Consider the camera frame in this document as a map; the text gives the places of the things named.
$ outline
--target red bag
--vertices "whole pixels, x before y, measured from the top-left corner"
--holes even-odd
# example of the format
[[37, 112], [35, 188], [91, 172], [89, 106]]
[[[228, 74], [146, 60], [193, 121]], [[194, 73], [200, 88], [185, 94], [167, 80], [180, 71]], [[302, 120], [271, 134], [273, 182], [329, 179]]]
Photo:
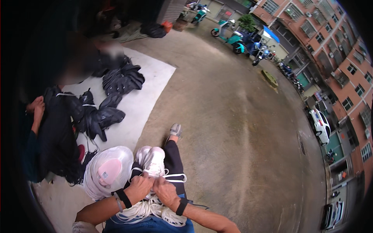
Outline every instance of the red bag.
[[169, 21], [165, 21], [163, 24], [161, 24], [161, 25], [163, 25], [163, 29], [164, 29], [164, 31], [166, 32], [166, 33], [169, 33], [170, 32], [170, 30], [171, 30], [171, 28], [172, 28], [172, 23], [170, 23]]

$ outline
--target white car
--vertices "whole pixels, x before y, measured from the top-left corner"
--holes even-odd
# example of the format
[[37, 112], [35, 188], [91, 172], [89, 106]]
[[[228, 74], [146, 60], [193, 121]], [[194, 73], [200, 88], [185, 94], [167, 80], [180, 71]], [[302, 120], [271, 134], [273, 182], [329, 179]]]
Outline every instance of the white car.
[[310, 115], [314, 122], [316, 136], [318, 136], [321, 141], [321, 146], [326, 146], [329, 143], [330, 136], [330, 126], [326, 117], [317, 109], [312, 109]]
[[331, 229], [342, 219], [344, 202], [337, 201], [327, 204], [324, 207], [321, 229]]

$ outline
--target white sleeve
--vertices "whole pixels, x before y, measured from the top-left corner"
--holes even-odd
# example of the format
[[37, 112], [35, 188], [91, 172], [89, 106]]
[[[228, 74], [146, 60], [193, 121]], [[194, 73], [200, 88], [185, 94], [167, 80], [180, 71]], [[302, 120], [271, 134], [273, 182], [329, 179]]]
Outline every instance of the white sleeve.
[[96, 227], [86, 222], [74, 222], [72, 233], [99, 233]]

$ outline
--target black wristband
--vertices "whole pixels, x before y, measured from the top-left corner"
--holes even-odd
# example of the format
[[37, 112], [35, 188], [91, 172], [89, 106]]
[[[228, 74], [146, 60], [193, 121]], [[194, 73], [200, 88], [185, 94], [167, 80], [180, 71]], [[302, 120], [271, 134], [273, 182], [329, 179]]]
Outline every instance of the black wristband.
[[176, 210], [176, 215], [179, 215], [179, 216], [183, 215], [183, 212], [184, 212], [187, 204], [188, 204], [188, 199], [181, 198], [180, 205], [179, 205], [178, 209]]
[[129, 201], [127, 195], [124, 193], [123, 189], [118, 189], [115, 191], [118, 194], [118, 197], [121, 201], [123, 201], [124, 205], [126, 206], [126, 209], [129, 209], [132, 207], [131, 202]]

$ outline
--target white floor mat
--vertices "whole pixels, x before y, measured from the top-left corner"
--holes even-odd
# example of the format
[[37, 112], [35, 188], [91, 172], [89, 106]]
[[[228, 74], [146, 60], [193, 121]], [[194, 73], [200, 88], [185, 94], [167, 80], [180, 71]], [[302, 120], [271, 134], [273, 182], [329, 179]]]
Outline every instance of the white floor mat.
[[[175, 71], [173, 66], [135, 50], [124, 48], [124, 51], [133, 64], [141, 66], [139, 72], [144, 75], [145, 83], [142, 90], [133, 90], [123, 96], [117, 108], [124, 111], [126, 117], [121, 123], [114, 124], [105, 130], [107, 142], [102, 142], [100, 137], [96, 136], [95, 142], [101, 150], [118, 145], [127, 146], [131, 150], [135, 149], [159, 95]], [[88, 78], [81, 84], [65, 86], [62, 91], [81, 95], [88, 88], [91, 88], [93, 100], [99, 106], [106, 98], [102, 88], [102, 78]], [[86, 145], [87, 139], [80, 133], [77, 143]], [[91, 142], [89, 147], [90, 151], [95, 149]], [[58, 233], [71, 232], [76, 213], [93, 202], [80, 185], [69, 187], [65, 179], [61, 177], [57, 177], [53, 185], [42, 181], [34, 187], [42, 207]]]

